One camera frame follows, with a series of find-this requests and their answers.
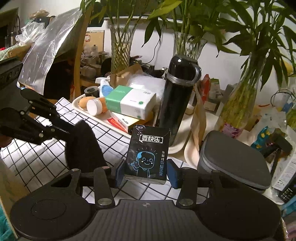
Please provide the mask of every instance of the green and white tissue package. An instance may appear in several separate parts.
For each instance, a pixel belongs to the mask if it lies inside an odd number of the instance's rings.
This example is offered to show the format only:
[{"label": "green and white tissue package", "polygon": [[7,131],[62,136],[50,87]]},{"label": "green and white tissue package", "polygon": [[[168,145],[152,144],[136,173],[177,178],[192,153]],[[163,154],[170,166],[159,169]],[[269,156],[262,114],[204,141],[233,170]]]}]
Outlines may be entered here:
[{"label": "green and white tissue package", "polygon": [[108,96],[108,110],[145,120],[156,104],[156,93],[119,85]]}]

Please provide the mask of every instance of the tape roll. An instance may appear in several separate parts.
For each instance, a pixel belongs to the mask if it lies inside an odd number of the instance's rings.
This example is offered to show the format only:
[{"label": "tape roll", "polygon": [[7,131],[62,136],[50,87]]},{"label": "tape roll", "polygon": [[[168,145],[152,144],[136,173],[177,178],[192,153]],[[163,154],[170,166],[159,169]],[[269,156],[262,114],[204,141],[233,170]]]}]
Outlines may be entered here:
[{"label": "tape roll", "polygon": [[97,86],[91,86],[84,90],[85,96],[100,97],[99,88]]}]

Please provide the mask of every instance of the white and black grid tablecloth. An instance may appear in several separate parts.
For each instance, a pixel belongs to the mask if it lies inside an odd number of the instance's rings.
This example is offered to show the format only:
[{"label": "white and black grid tablecloth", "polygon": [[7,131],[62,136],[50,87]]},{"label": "white and black grid tablecloth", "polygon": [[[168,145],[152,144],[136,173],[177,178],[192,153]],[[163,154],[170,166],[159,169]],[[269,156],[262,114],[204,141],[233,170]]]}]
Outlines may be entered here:
[{"label": "white and black grid tablecloth", "polygon": [[[84,119],[90,125],[109,166],[112,167],[120,158],[126,157],[129,138],[78,113],[73,109],[72,104],[64,98],[60,99],[56,106],[63,120],[75,125],[79,120]],[[45,126],[51,125],[51,122],[43,117],[37,117],[36,120]],[[8,147],[1,150],[0,155],[16,178],[23,182],[25,187],[32,192],[68,171],[64,150],[65,142],[61,140],[52,139],[45,141],[41,145],[35,145],[14,139]],[[172,159],[179,167],[188,166],[178,159]],[[112,188],[111,191],[116,204],[120,199],[170,199],[176,202],[180,193],[180,189],[173,189],[169,181],[165,185],[156,185],[124,180],[119,189]],[[202,203],[206,199],[207,193],[207,188],[199,188],[197,203]],[[83,197],[89,203],[94,203],[93,188],[84,187]]]}]

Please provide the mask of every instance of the tissue box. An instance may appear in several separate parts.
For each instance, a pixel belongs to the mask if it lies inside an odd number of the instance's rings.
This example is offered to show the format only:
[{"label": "tissue box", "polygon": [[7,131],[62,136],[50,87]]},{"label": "tissue box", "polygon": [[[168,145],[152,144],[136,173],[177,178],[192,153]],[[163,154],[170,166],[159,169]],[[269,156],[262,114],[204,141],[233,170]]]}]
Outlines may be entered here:
[{"label": "tissue box", "polygon": [[132,134],[133,127],[135,125],[143,125],[153,119],[153,112],[152,111],[150,111],[148,118],[146,120],[136,119],[134,117],[114,113],[112,111],[110,111],[110,115],[130,135]]},{"label": "tissue box", "polygon": [[119,85],[108,96],[108,110],[146,120],[156,104],[156,93]]},{"label": "tissue box", "polygon": [[135,125],[126,156],[125,179],[164,185],[169,141],[169,128]]}]

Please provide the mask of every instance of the white box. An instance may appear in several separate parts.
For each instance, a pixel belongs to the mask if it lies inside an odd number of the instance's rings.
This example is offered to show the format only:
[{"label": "white box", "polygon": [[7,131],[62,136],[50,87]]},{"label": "white box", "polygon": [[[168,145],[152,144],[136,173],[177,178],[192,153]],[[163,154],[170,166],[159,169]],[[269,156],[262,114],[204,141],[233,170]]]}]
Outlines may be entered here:
[{"label": "white box", "polygon": [[271,186],[283,191],[296,173],[296,132],[287,127],[286,140],[292,145],[293,150],[287,158],[280,158],[271,180]]}]

